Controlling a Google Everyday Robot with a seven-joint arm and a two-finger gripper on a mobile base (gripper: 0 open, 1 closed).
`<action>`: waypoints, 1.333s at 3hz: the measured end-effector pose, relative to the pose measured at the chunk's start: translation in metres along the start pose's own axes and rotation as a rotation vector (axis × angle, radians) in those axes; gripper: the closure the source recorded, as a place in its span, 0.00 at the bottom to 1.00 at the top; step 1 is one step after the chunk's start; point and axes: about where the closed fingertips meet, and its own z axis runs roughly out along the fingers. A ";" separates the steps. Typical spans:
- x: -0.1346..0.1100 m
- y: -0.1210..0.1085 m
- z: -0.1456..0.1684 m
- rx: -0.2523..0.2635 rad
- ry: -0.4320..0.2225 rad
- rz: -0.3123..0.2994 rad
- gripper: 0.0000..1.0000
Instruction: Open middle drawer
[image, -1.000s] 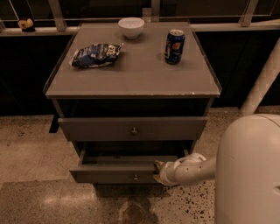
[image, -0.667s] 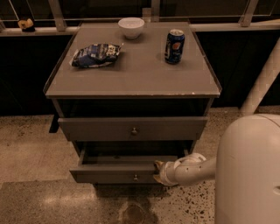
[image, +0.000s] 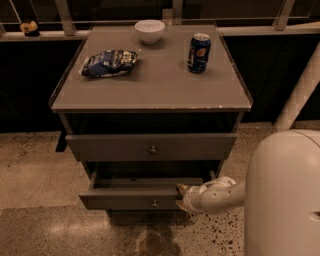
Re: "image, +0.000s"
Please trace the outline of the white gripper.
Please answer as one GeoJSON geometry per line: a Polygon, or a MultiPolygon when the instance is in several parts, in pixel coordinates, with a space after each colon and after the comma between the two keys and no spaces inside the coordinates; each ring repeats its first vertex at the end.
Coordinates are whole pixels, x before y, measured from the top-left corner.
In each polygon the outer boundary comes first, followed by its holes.
{"type": "Polygon", "coordinates": [[[189,213],[221,214],[227,211],[228,197],[236,182],[223,176],[201,185],[178,184],[177,191],[182,200],[175,200],[177,207],[189,213]]]}

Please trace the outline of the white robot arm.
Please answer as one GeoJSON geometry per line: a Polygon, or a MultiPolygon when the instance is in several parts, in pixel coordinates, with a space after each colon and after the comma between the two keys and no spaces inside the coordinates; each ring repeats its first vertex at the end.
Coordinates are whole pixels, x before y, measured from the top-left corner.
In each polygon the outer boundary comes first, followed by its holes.
{"type": "Polygon", "coordinates": [[[245,256],[320,256],[320,132],[274,133],[255,149],[246,179],[179,184],[177,206],[217,215],[244,209],[245,256]]]}

